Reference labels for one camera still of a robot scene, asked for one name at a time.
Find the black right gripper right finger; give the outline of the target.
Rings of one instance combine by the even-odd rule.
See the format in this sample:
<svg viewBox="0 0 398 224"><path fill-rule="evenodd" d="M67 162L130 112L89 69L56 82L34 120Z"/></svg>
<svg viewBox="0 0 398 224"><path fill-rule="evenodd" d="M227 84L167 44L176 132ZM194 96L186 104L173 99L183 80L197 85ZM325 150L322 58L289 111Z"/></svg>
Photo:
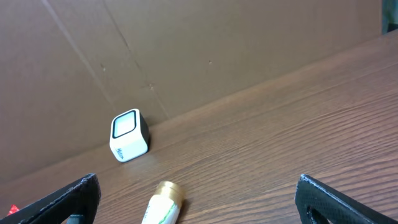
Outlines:
<svg viewBox="0 0 398 224"><path fill-rule="evenodd" d="M309 175L297 182L295 204L304 224L392 223L387 217Z"/></svg>

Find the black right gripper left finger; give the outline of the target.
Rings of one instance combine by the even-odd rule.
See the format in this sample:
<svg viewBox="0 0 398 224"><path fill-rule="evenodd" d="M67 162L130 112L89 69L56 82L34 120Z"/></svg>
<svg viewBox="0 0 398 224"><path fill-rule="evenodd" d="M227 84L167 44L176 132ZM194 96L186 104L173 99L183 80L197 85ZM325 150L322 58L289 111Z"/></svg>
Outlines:
<svg viewBox="0 0 398 224"><path fill-rule="evenodd" d="M1 224L84 223L95 220L101 200L97 175L90 173L1 219Z"/></svg>

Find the white tube gold cap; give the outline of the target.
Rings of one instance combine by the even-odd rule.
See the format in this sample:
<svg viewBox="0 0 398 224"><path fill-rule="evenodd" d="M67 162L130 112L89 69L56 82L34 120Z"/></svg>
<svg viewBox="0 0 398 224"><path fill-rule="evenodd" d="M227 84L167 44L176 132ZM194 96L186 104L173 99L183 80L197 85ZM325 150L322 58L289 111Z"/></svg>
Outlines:
<svg viewBox="0 0 398 224"><path fill-rule="evenodd" d="M142 224L176 224L185 200L185 190L170 181L161 181L150 198Z"/></svg>

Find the orange biscuit roll pack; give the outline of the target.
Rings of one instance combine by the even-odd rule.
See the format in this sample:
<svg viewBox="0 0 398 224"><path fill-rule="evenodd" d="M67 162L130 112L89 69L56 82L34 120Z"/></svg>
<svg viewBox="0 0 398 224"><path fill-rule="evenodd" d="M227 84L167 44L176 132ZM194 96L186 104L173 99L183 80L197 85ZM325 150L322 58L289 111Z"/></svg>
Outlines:
<svg viewBox="0 0 398 224"><path fill-rule="evenodd" d="M12 205L10 210L8 211L7 215L12 215L12 214L14 214L14 213L16 213L18 211L19 211L19 208L16 205Z"/></svg>

